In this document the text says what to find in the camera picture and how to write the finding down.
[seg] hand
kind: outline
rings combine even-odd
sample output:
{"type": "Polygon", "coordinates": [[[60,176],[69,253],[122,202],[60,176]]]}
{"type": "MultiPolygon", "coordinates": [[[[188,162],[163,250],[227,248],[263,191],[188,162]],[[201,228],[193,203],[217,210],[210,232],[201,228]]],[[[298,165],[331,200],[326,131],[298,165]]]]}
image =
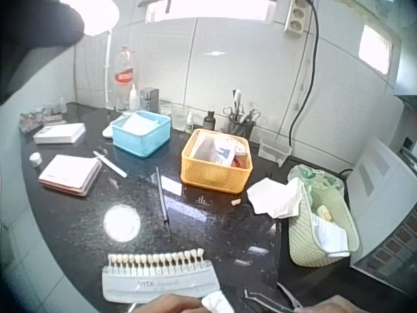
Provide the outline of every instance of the hand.
{"type": "Polygon", "coordinates": [[[366,313],[366,311],[358,308],[356,305],[341,297],[335,295],[330,299],[319,303],[318,305],[308,308],[300,308],[297,313],[366,313]]]}
{"type": "Polygon", "coordinates": [[[210,313],[197,298],[162,295],[133,313],[210,313]]]}

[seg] window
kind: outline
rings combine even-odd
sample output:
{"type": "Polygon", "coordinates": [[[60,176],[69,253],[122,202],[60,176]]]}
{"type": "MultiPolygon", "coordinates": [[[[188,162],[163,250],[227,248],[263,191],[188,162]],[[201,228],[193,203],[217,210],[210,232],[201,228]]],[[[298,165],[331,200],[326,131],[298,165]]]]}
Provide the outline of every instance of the window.
{"type": "Polygon", "coordinates": [[[360,41],[359,58],[387,75],[390,68],[391,50],[391,41],[365,25],[360,41]]]}
{"type": "Polygon", "coordinates": [[[148,5],[146,22],[175,18],[240,18],[268,20],[276,0],[160,0],[148,5]]]}

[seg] plastic bottle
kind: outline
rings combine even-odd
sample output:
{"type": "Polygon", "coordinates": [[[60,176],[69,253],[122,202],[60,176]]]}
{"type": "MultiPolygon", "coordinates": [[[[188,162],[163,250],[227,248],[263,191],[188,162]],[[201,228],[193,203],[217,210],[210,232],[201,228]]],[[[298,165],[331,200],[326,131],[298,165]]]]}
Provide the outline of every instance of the plastic bottle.
{"type": "Polygon", "coordinates": [[[133,57],[127,46],[115,60],[115,108],[119,112],[129,110],[130,89],[133,84],[133,57]]]}
{"type": "Polygon", "coordinates": [[[130,90],[129,96],[129,109],[131,112],[137,111],[139,109],[139,98],[137,97],[137,91],[135,84],[132,84],[132,90],[130,90]]]}
{"type": "Polygon", "coordinates": [[[188,112],[188,115],[187,115],[187,125],[185,128],[185,132],[189,134],[193,132],[193,115],[191,114],[191,112],[188,112]]]}
{"type": "Polygon", "coordinates": [[[61,109],[61,113],[66,113],[67,108],[66,108],[66,102],[63,96],[59,96],[59,107],[61,109]]]}
{"type": "Polygon", "coordinates": [[[203,128],[214,130],[216,126],[216,119],[214,118],[214,111],[208,111],[207,116],[203,120],[203,128]]]}

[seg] electrical outlet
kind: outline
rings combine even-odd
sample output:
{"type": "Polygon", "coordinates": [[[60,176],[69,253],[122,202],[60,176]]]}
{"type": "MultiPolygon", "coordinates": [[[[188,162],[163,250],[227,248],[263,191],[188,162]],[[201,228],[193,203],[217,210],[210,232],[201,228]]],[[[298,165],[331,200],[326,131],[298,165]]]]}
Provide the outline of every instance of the electrical outlet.
{"type": "Polygon", "coordinates": [[[301,37],[306,24],[309,5],[306,0],[291,0],[284,32],[301,37]]]}

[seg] black cable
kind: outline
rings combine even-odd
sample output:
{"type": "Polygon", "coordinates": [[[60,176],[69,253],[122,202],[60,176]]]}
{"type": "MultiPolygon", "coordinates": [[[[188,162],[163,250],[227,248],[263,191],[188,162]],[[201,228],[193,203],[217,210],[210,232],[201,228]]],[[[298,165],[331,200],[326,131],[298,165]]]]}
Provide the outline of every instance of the black cable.
{"type": "Polygon", "coordinates": [[[353,171],[351,168],[347,168],[346,170],[343,170],[339,173],[339,176],[342,176],[344,173],[347,173],[348,171],[353,171]]]}
{"type": "Polygon", "coordinates": [[[297,119],[300,117],[300,114],[302,112],[302,110],[304,110],[304,107],[306,106],[307,100],[310,97],[310,93],[311,90],[313,89],[313,84],[314,84],[314,77],[315,77],[315,60],[316,60],[316,56],[317,56],[317,47],[319,45],[319,19],[317,17],[317,11],[315,10],[314,4],[312,0],[306,0],[308,2],[309,5],[311,5],[311,9],[313,10],[313,14],[314,14],[314,19],[315,19],[315,42],[314,42],[314,51],[313,51],[313,65],[312,65],[312,70],[311,70],[311,82],[310,82],[310,87],[308,88],[308,92],[306,95],[306,98],[304,99],[304,102],[301,105],[301,108],[299,109],[297,115],[294,118],[293,123],[291,124],[291,127],[289,129],[289,146],[292,147],[293,143],[291,140],[292,134],[293,134],[293,129],[295,126],[295,123],[297,122],[297,119]]]}

